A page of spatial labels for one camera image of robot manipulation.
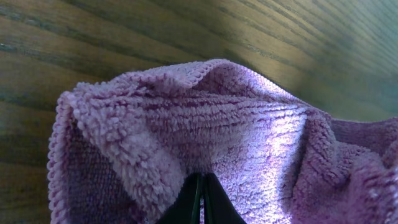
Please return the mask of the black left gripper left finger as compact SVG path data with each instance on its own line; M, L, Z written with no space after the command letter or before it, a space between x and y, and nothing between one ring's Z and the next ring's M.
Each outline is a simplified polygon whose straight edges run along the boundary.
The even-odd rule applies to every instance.
M167 209L156 224L199 224L202 185L201 174L189 175L175 203Z

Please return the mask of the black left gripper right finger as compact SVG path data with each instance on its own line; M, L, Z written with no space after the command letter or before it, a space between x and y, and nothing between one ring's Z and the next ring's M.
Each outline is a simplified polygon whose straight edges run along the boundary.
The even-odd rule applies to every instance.
M246 224L214 173L204 176L203 196L205 224Z

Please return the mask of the purple cloth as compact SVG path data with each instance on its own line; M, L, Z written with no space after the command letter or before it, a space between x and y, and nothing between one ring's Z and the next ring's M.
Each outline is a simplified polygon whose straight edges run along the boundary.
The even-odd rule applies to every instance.
M155 223L204 176L246 223L397 222L396 118L333 118L229 60L77 84L48 157L52 223Z

